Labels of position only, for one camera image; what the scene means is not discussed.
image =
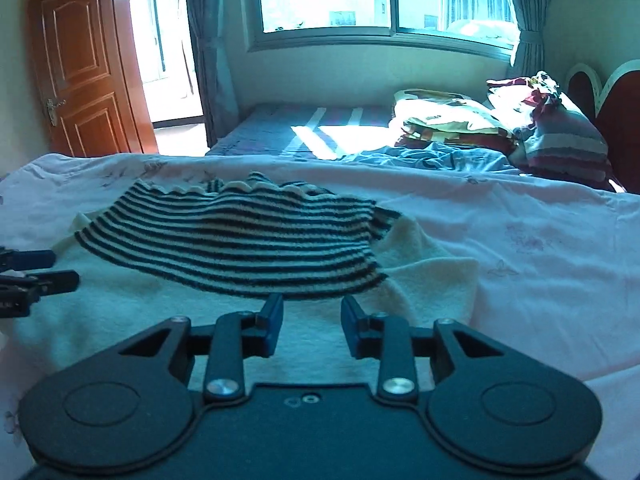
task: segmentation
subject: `mattress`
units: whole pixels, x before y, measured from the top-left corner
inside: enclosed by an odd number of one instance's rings
[[[335,160],[396,141],[387,129],[389,107],[319,108],[259,105],[207,155],[281,155]]]
[[[241,180],[251,171],[377,200],[417,219],[453,255],[475,258],[480,283],[471,325],[585,381],[604,408],[588,463],[611,480],[640,472],[639,196],[508,174],[281,156],[46,155],[0,183],[0,245],[47,248],[78,212],[111,205],[141,177],[196,184]],[[13,415],[39,376],[11,341],[0,351],[0,413],[8,414],[0,427],[2,480],[31,463]]]

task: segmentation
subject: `door panel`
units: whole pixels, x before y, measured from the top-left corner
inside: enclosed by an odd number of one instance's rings
[[[71,156],[157,153],[155,137],[141,141],[141,133],[153,133],[148,111],[145,124],[145,114],[132,110],[113,0],[29,0],[29,17],[52,149]]]

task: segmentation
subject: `window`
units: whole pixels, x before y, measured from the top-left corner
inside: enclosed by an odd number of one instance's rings
[[[398,43],[507,58],[510,0],[253,0],[254,47]]]

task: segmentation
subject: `wall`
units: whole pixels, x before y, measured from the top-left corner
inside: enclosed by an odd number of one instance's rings
[[[26,0],[0,0],[0,174],[47,153],[47,130],[33,88]]]
[[[242,111],[264,102],[388,105],[402,88],[428,87],[486,98],[507,62],[424,48],[331,45],[247,52],[242,1],[225,0],[225,42]]]
[[[578,62],[604,84],[621,64],[640,59],[640,0],[552,0],[545,47],[546,70],[561,84]]]

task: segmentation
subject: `bed headboard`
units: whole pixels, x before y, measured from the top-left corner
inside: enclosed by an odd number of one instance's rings
[[[640,194],[640,60],[620,66],[604,86],[592,68],[578,64],[564,87],[607,141],[616,178]]]

